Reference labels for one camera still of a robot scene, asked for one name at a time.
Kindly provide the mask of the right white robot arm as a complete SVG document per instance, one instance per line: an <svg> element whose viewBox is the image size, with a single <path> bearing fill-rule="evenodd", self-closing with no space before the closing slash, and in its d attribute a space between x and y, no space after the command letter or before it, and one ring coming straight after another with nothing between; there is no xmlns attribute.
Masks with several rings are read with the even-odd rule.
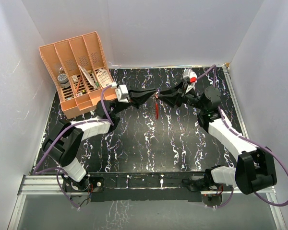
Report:
<svg viewBox="0 0 288 230"><path fill-rule="evenodd" d="M238 187L248 195L277 183L273 156L267 149L245 140L233 129L223 110L220 109L221 93L208 86L198 94L186 83L156 93L156 98L170 107L182 104L199 109L197 121L208 134L215 137L236 160L236 167L214 166L205 170L201 186L216 190L221 184Z"/></svg>

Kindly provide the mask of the steel key holder red handle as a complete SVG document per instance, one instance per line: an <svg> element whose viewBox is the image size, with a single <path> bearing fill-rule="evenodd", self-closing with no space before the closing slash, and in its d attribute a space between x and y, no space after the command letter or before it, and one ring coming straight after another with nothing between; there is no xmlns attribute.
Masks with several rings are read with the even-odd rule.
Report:
<svg viewBox="0 0 288 230"><path fill-rule="evenodd" d="M155 93L156 120L159 118L158 93Z"/></svg>

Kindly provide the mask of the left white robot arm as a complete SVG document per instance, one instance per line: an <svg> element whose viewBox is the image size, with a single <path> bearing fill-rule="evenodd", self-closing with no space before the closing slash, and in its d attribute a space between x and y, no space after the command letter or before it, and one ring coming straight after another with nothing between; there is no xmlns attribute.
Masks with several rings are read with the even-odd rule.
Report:
<svg viewBox="0 0 288 230"><path fill-rule="evenodd" d="M104 95L96 105L94 118L81 122L60 121L42 145L45 156L51 157L65 172L64 179L78 191L89 187L89 173L77 159L80 144L94 136L114 131L120 122L117 113L133 106L139 108L156 89L132 89L126 85L113 86L115 100L105 100Z"/></svg>

